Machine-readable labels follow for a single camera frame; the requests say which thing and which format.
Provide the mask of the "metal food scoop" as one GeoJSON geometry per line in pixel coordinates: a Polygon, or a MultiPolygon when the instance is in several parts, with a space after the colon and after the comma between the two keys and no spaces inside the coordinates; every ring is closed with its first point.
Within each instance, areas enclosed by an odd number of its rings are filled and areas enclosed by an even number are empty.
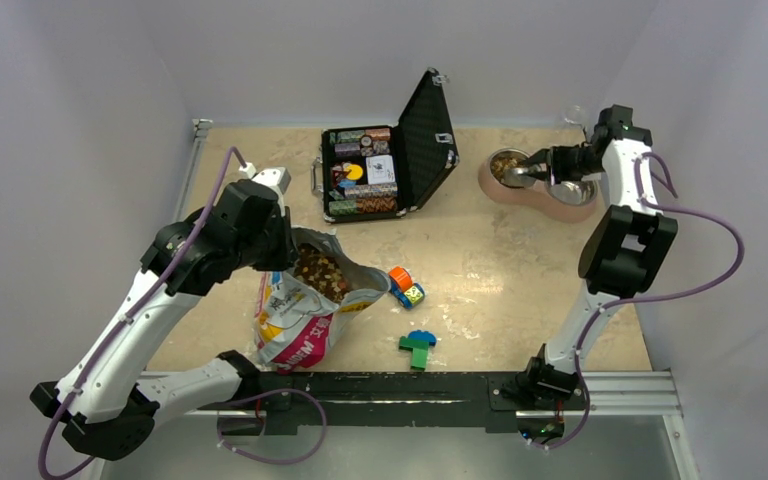
{"type": "Polygon", "coordinates": [[[504,170],[501,183],[509,188],[528,188],[526,186],[526,175],[533,173],[549,172],[543,169],[541,165],[510,167],[504,170]]]}

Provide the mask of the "colourful pet food bag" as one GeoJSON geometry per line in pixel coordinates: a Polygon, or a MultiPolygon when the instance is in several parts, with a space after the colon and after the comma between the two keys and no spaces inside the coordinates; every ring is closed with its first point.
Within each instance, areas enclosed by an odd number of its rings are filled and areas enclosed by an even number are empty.
{"type": "Polygon", "coordinates": [[[390,289],[385,272],[351,260],[334,234],[295,227],[292,239],[298,258],[262,275],[254,315],[258,361],[282,373],[319,363],[390,289]]]}

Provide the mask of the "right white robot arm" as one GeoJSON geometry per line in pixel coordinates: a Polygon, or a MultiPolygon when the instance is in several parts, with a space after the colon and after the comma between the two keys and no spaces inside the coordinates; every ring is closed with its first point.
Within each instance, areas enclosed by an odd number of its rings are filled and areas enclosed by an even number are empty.
{"type": "Polygon", "coordinates": [[[583,388],[580,369],[597,338],[625,301],[651,287],[677,236],[677,221],[660,210],[652,181],[643,177],[652,144],[650,130],[634,124],[632,108],[612,105],[599,113],[589,140],[533,156],[530,175],[566,204],[583,203],[574,188],[608,184],[606,211],[579,257],[575,304],[518,378],[533,406],[566,401],[583,388]]]}

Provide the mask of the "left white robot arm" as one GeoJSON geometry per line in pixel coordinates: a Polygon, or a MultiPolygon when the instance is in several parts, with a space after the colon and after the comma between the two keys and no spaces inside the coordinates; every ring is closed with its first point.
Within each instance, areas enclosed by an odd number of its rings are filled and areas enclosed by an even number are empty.
{"type": "Polygon", "coordinates": [[[211,404],[252,405],[259,370],[230,350],[207,364],[144,380],[148,361],[211,289],[240,269],[288,269],[297,258],[283,196],[290,175],[269,168],[224,187],[218,203],[162,228],[141,258],[125,300],[85,357],[30,399],[64,426],[78,453],[122,459],[163,423],[211,404]]]}

